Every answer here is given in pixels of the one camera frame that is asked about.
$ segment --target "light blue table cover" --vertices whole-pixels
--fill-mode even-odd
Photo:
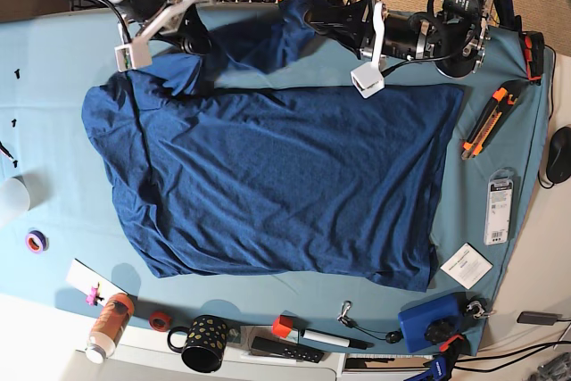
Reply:
[[[264,19],[275,12],[272,5],[221,5],[204,8],[201,15],[212,29],[234,21]],[[115,72],[113,48],[119,42],[115,18],[108,12],[0,25],[0,140],[19,160],[15,169],[2,157],[0,179],[21,176],[33,200],[28,213],[0,229],[0,293],[96,317],[100,307],[89,307],[85,296],[65,283],[71,261],[78,259],[138,296],[138,317],[131,321],[135,326],[148,327],[146,318],[155,310],[170,312],[177,322],[212,313],[251,324],[270,324],[277,315],[289,313],[300,318],[300,326],[371,340],[375,347],[367,352],[399,354],[406,353],[404,342],[390,345],[374,341],[338,323],[335,318],[343,301],[352,301],[350,316],[362,327],[390,331],[398,328],[399,311],[444,294],[466,292],[440,270],[425,294],[378,286],[364,278],[314,272],[263,277],[153,277],[122,234],[103,161],[89,144],[80,117],[86,91],[103,84]],[[359,64],[336,42],[318,37],[307,47],[304,58],[285,69],[268,76],[229,72],[219,77],[217,85],[349,86],[350,70]],[[552,52],[546,51],[542,85],[529,87],[522,94],[492,144],[468,162],[460,160],[460,142],[485,103],[502,82],[525,76],[517,35],[494,29],[484,67],[466,79],[447,79],[433,64],[423,64],[403,67],[387,80],[390,85],[456,82],[465,88],[465,103],[448,147],[443,194],[431,237],[441,264],[468,242],[493,265],[468,291],[468,297],[493,300],[522,227],[547,135],[552,65]],[[20,79],[16,79],[16,69],[20,69]],[[17,120],[15,128],[12,119]],[[503,167],[517,173],[510,240],[486,247],[486,184]],[[24,237],[31,229],[39,229],[48,237],[46,252],[38,255],[27,249]],[[467,331],[472,351],[483,328],[480,321]]]

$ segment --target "mug handle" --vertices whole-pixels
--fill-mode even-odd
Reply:
[[[173,352],[177,352],[178,354],[182,353],[183,348],[185,348],[184,346],[182,347],[175,347],[171,342],[170,342],[170,337],[173,334],[177,334],[179,332],[183,332],[185,334],[190,334],[190,328],[189,327],[184,327],[184,326],[179,326],[179,327],[174,327],[170,330],[169,335],[167,336],[167,345],[169,346],[169,348],[173,351]]]

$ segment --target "pink clip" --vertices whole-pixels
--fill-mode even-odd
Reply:
[[[92,307],[95,307],[97,303],[101,301],[101,298],[98,295],[99,295],[99,285],[97,285],[97,287],[91,287],[91,294],[87,296],[86,302]]]

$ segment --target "mug with polka dots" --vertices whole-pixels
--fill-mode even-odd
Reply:
[[[184,346],[175,347],[170,341],[176,333],[185,333]],[[167,344],[181,355],[190,369],[203,374],[215,372],[222,366],[228,340],[228,324],[215,316],[198,316],[191,327],[174,327],[169,331]]]

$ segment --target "purple tape roll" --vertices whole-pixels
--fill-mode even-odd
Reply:
[[[46,237],[39,231],[32,231],[26,235],[26,246],[33,253],[41,253],[47,247]]]

